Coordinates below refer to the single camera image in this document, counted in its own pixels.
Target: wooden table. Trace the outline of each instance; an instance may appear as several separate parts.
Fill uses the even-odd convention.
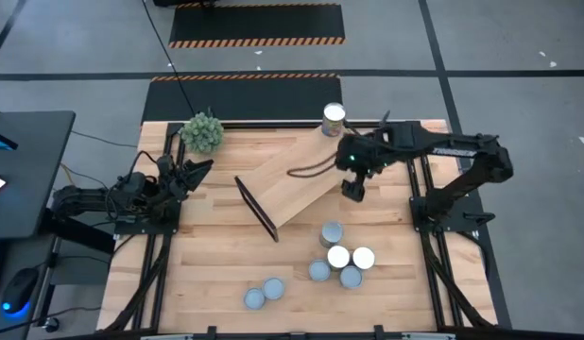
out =
[[[446,131],[443,120],[422,121],[433,131]],[[155,157],[163,150],[167,123],[145,123],[139,148]],[[386,332],[436,328],[419,235],[412,228],[411,196],[404,163],[389,166],[366,184],[364,202],[355,203],[329,191],[279,229],[274,243],[246,206],[233,181],[284,152],[310,129],[228,129],[225,144],[214,155],[213,170],[183,203],[180,231],[173,238],[163,296],[160,332]],[[198,157],[186,155],[194,161]],[[436,186],[458,176],[455,159],[429,157]],[[155,174],[141,158],[138,170]],[[419,174],[424,193],[422,174]],[[344,224],[343,246],[370,247],[376,265],[365,272],[363,286],[340,287],[332,278],[313,282],[308,264],[324,258],[319,244],[321,224]],[[490,322],[495,313],[479,249],[448,233],[447,245],[455,281]],[[139,283],[146,238],[135,237],[112,261],[98,328],[109,325]],[[242,298],[250,287],[269,277],[285,281],[283,298],[249,311]],[[447,294],[439,282],[446,322],[451,324]],[[146,301],[148,325],[153,299]]]

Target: can lid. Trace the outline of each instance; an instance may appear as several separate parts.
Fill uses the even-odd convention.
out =
[[[361,246],[352,253],[352,262],[359,269],[370,269],[376,262],[376,256],[370,248]]]
[[[263,283],[263,294],[268,299],[278,299],[283,295],[283,281],[278,278],[266,279]]]
[[[326,222],[321,227],[321,235],[328,242],[340,242],[342,240],[342,225],[335,221]]]
[[[265,304],[265,296],[260,289],[250,288],[244,296],[244,304],[253,310],[261,309]]]
[[[314,260],[309,265],[309,276],[315,281],[326,281],[330,278],[330,266],[323,260]]]
[[[350,258],[349,250],[343,246],[333,246],[328,250],[328,263],[335,268],[342,268],[349,264]]]
[[[345,108],[338,103],[330,103],[323,108],[323,115],[331,121],[341,121],[345,119]]]
[[[357,288],[363,280],[361,270],[354,265],[349,265],[340,272],[340,283],[346,288]]]

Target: white label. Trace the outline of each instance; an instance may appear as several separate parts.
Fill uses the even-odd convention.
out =
[[[434,148],[433,155],[441,155],[441,156],[455,156],[455,157],[474,157],[476,155],[476,151],[471,150],[454,150],[454,149],[445,149],[445,148]]]

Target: green succulent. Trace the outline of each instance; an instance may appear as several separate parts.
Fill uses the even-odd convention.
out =
[[[208,113],[198,113],[180,131],[180,137],[193,153],[211,154],[223,143],[224,128],[218,119],[212,117],[210,108]]]

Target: computer mouse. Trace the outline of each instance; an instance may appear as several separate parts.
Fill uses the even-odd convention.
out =
[[[31,298],[36,282],[38,270],[25,268],[15,274],[2,294],[2,309],[7,314],[15,314],[21,311]]]

